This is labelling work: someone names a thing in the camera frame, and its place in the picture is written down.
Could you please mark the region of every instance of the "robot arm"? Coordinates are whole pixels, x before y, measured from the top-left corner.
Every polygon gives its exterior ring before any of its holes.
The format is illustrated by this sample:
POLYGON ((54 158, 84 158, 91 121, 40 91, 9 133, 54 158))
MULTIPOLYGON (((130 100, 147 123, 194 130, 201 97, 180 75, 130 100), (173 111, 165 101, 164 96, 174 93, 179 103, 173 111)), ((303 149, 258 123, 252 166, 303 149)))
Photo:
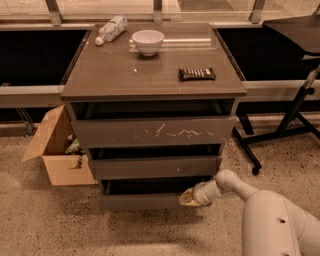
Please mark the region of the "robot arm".
POLYGON ((244 202, 242 255, 320 256, 320 222, 272 191, 258 190, 231 170, 199 183, 179 199, 186 206, 208 205, 216 198, 238 195, 244 202))

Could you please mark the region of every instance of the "plastic bottle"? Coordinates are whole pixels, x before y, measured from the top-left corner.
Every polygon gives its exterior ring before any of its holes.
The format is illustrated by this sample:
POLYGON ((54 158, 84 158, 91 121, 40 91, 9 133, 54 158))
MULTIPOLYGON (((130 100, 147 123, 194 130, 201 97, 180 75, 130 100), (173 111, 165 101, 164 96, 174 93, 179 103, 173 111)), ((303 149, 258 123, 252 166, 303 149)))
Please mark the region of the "plastic bottle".
POLYGON ((112 42, 128 26, 128 20, 123 15, 113 17, 106 25, 99 29, 96 45, 102 45, 105 41, 112 42))

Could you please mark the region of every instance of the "open cardboard box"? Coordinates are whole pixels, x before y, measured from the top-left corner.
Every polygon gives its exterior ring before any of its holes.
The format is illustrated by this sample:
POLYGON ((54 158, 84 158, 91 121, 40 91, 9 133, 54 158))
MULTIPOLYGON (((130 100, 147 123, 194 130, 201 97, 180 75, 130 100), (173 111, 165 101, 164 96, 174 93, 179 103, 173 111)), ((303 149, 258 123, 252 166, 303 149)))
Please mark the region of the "open cardboard box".
POLYGON ((33 136, 22 162, 42 156, 52 185, 96 184, 86 155, 77 168, 79 155, 65 155, 68 136, 73 134, 71 119, 65 106, 46 113, 33 136))

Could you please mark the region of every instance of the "drawer front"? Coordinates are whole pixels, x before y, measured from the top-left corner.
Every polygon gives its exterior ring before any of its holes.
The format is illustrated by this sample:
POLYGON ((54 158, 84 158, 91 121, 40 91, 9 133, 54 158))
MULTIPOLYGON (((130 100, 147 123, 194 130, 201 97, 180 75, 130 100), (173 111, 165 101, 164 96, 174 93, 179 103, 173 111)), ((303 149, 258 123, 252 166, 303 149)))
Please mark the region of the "drawer front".
POLYGON ((84 148, 153 145, 221 144, 232 132, 235 117, 73 121, 84 148))
POLYGON ((221 157, 217 156, 89 161, 97 180, 213 176, 220 164, 221 157))
POLYGON ((103 196, 99 204, 101 209, 112 211, 181 207, 179 197, 175 193, 103 196))

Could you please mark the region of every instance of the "terrazzo floor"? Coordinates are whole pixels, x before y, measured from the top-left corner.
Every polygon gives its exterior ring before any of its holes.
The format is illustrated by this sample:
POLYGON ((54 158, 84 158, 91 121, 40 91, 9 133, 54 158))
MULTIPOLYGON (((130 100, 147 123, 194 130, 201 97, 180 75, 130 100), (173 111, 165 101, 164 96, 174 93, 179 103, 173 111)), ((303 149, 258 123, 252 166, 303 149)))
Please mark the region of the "terrazzo floor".
MULTIPOLYGON (((319 117, 308 115, 318 128, 319 117)), ((260 133, 273 130, 279 120, 253 117, 252 123, 260 133)), ((1 256, 241 255, 239 198, 203 208, 103 211, 97 185, 54 187, 40 157, 21 163, 31 139, 23 135, 22 125, 0 126, 1 256)), ((304 134, 251 147, 263 165, 258 176, 233 138, 221 168, 283 194, 320 219, 320 140, 304 134)))

